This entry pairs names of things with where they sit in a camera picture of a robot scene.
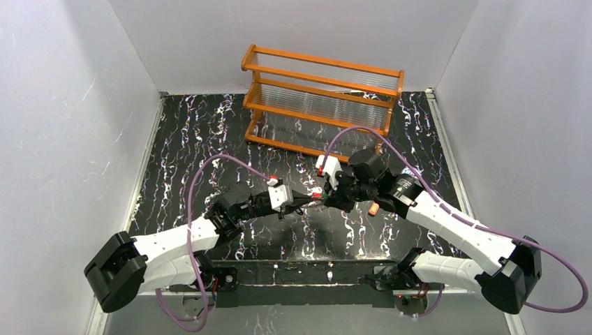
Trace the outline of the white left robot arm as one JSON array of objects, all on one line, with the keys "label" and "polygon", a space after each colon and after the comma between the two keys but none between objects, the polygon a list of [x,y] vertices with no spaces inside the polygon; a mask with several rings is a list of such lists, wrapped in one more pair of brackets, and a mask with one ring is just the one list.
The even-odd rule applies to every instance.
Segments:
[{"label": "white left robot arm", "polygon": [[118,311],[143,292],[207,284],[212,271],[200,265],[201,275],[196,275],[191,255],[229,244],[242,233],[242,221],[301,214],[303,206],[322,198],[320,193],[307,195],[284,187],[258,194],[221,194],[191,224],[134,237],[127,231],[112,235],[84,268],[84,276],[105,313]]}]

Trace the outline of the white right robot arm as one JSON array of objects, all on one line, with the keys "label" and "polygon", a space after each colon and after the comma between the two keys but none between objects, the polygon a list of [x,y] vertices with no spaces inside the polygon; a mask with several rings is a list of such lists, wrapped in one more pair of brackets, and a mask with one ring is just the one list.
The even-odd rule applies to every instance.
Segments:
[{"label": "white right robot arm", "polygon": [[351,174],[342,170],[337,157],[318,157],[318,176],[327,180],[325,206],[349,212],[356,203],[371,201],[434,232],[465,254],[455,258],[412,248],[388,279],[464,288],[480,293],[505,313],[520,312],[542,275],[533,239],[523,243],[485,232],[484,225],[432,197],[410,169],[392,173],[372,149],[354,153],[348,165]]}]

